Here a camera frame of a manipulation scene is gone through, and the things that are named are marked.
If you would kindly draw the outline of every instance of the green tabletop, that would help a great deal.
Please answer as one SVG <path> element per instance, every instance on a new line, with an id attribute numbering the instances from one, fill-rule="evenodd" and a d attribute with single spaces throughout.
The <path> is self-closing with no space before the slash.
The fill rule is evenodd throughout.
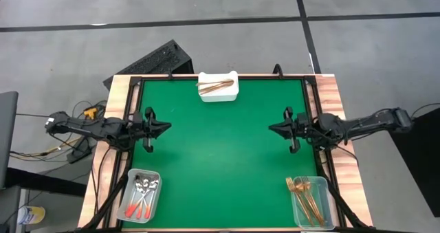
<path id="1" fill-rule="evenodd" d="M 132 168 L 158 172 L 162 191 L 148 223 L 123 228 L 290 228 L 286 177 L 316 175 L 312 147 L 289 152 L 268 130 L 291 106 L 305 112 L 300 80 L 240 80 L 234 102 L 202 102 L 196 80 L 147 80 L 141 112 L 173 126 L 147 153 L 138 142 Z"/>

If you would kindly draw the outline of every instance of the gold utensil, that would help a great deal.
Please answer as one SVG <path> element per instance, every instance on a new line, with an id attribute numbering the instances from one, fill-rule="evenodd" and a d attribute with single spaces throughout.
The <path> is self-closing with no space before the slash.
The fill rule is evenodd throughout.
<path id="1" fill-rule="evenodd" d="M 314 226 L 314 222 L 310 217 L 309 211 L 308 211 L 307 207 L 305 206 L 303 198 L 301 198 L 301 195 L 299 194 L 299 191 L 296 189 L 296 187 L 294 185 L 294 181 L 292 181 L 291 177 L 286 178 L 286 184 L 287 184 L 287 187 L 289 188 L 289 191 L 293 192 L 296 195 L 296 198 L 300 202 L 300 205 L 302 207 L 302 211 L 304 212 L 305 216 L 307 217 L 307 220 L 309 221 L 309 223 L 312 226 Z"/>
<path id="2" fill-rule="evenodd" d="M 232 79 L 226 79 L 226 80 L 217 81 L 217 82 L 198 82 L 195 86 L 211 85 L 211 84 L 215 84 L 215 85 L 208 86 L 208 87 L 203 88 L 203 89 L 199 89 L 199 93 L 201 95 L 203 95 L 203 94 L 209 93 L 211 91 L 216 91 L 216 90 L 221 89 L 221 88 L 229 87 L 229 86 L 234 84 L 234 81 Z"/>
<path id="3" fill-rule="evenodd" d="M 318 206 L 316 205 L 314 197 L 311 195 L 311 184 L 309 178 L 307 177 L 299 177 L 299 179 L 295 179 L 294 182 L 295 188 L 304 194 L 308 202 L 308 206 L 310 207 L 313 215 L 318 220 L 320 226 L 324 225 L 324 218 L 322 217 Z"/>

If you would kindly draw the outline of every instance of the transparent bin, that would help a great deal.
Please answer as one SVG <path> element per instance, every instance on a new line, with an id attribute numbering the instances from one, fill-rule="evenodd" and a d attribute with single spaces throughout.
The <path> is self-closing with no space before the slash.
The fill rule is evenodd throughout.
<path id="1" fill-rule="evenodd" d="M 138 192 L 136 190 L 135 187 L 135 177 L 136 175 L 146 175 L 148 177 L 158 177 L 159 182 L 157 184 L 157 188 L 155 190 L 150 191 L 144 198 L 145 201 L 147 203 L 149 203 L 150 206 L 150 213 L 149 213 L 149 217 L 145 217 L 146 214 L 146 206 L 145 203 L 142 204 L 142 211 L 140 214 L 140 218 L 137 218 L 138 212 L 140 210 L 140 206 L 138 206 L 136 208 L 136 211 L 133 213 L 133 215 L 131 217 L 127 217 L 126 216 L 126 211 L 128 208 L 128 205 L 131 201 L 131 198 L 133 197 L 133 193 L 135 193 L 135 196 L 133 198 L 133 204 L 136 204 L 136 202 L 138 202 L 141 198 L 142 195 L 140 192 Z M 122 198 L 120 207 L 116 213 L 116 217 L 120 220 L 123 221 L 130 221 L 130 222 L 135 222 L 135 223 L 146 223 L 148 221 L 150 221 L 155 214 L 156 211 L 156 206 L 157 206 L 157 201 L 159 200 L 159 194 L 160 194 L 160 189 L 162 187 L 162 179 L 160 178 L 159 173 L 154 172 L 154 171 L 149 171 L 149 170 L 141 170 L 141 169 L 137 169 L 137 168 L 132 168 L 131 170 L 129 170 L 128 173 L 129 176 L 129 180 L 127 182 L 125 191 L 124 191 L 124 196 Z"/>
<path id="2" fill-rule="evenodd" d="M 307 177 L 310 181 L 311 184 L 311 195 L 313 197 L 313 199 L 316 202 L 316 205 L 322 215 L 322 217 L 324 218 L 324 225 L 320 226 L 319 222 L 313 218 L 313 223 L 314 226 L 312 226 L 312 224 L 310 224 L 309 220 L 307 219 L 303 208 L 301 206 L 301 204 L 298 201 L 297 196 L 295 195 L 294 192 L 291 192 L 291 200 L 292 200 L 292 205 L 294 207 L 294 220 L 295 223 L 301 227 L 304 230 L 332 230 L 334 229 L 335 225 L 333 224 L 332 218 L 331 218 L 331 211 L 330 211 L 330 205 L 329 205 L 329 197 L 330 192 L 329 192 L 329 187 L 327 184 L 327 180 L 323 177 Z M 298 179 L 300 179 L 300 177 L 295 177 L 294 179 L 294 183 L 295 181 L 298 181 Z"/>

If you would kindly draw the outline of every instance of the black stand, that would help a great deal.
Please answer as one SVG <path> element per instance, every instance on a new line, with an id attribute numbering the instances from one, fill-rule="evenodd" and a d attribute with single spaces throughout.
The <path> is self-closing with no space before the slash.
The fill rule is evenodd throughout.
<path id="1" fill-rule="evenodd" d="M 16 168 L 8 168 L 5 187 L 10 188 L 12 186 L 79 197 L 84 197 L 87 189 L 87 185 L 74 181 L 30 173 Z"/>

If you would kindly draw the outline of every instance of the floor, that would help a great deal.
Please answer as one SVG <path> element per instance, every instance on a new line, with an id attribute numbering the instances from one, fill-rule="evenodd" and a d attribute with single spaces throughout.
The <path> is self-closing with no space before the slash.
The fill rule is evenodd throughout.
<path id="1" fill-rule="evenodd" d="M 285 73 L 335 74 L 348 118 L 386 107 L 412 113 L 439 101 L 439 31 L 440 0 L 0 0 L 0 91 L 19 92 L 21 113 L 71 112 L 107 98 L 101 81 L 175 39 L 195 72 L 268 73 L 279 63 Z M 59 145 L 44 123 L 18 117 L 12 149 Z M 438 232 L 387 133 L 357 141 L 355 152 L 376 227 Z M 43 172 L 65 156 L 53 160 L 10 165 Z M 90 161 L 53 175 L 73 179 Z M 43 194 L 31 204 L 48 210 L 35 232 L 76 227 L 80 198 Z"/>

